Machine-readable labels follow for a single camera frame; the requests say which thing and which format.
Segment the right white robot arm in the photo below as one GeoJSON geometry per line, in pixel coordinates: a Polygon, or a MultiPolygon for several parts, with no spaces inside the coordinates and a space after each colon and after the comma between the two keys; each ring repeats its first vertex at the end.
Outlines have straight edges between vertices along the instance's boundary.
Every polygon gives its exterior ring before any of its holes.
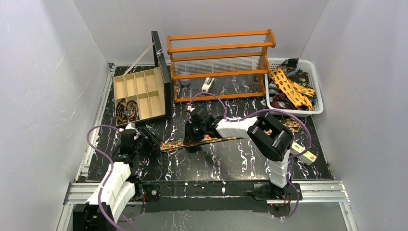
{"type": "Polygon", "coordinates": [[[293,143],[292,132],[269,112],[257,116],[232,120],[213,117],[204,108],[187,107],[190,119],[185,122],[185,145],[197,144],[207,137],[250,139],[268,160],[269,189],[253,192],[253,196],[286,199],[289,197],[289,154],[293,143]]]}

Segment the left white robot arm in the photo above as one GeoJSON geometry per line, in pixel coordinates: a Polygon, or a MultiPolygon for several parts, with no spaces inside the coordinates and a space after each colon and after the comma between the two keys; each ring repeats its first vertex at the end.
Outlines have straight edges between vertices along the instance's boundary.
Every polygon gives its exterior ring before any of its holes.
{"type": "Polygon", "coordinates": [[[134,123],[128,123],[125,128],[108,128],[119,134],[118,149],[112,155],[98,149],[86,137],[89,147],[106,157],[109,166],[92,195],[84,203],[74,207],[75,231],[121,231],[121,221],[128,223],[133,230],[137,229],[123,214],[132,198],[147,197],[147,192],[141,188],[137,176],[132,172],[136,166],[136,156],[159,151],[161,140],[147,128],[137,129],[134,123]]]}

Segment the colourful floral patterned tie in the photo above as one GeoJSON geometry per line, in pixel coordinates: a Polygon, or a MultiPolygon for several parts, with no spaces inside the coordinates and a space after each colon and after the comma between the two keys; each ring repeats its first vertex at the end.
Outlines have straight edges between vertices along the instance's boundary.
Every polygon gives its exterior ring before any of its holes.
{"type": "MultiPolygon", "coordinates": [[[[296,133],[300,130],[300,123],[295,121],[292,118],[281,119],[279,120],[286,128],[289,129],[290,132],[296,133]]],[[[189,148],[203,144],[210,144],[214,142],[222,142],[222,141],[229,141],[229,140],[237,140],[241,139],[240,137],[226,137],[226,138],[212,138],[209,135],[204,135],[204,138],[198,142],[189,142],[184,143],[184,140],[177,140],[172,142],[165,142],[160,144],[161,152],[170,152],[177,149],[189,148]]]]}

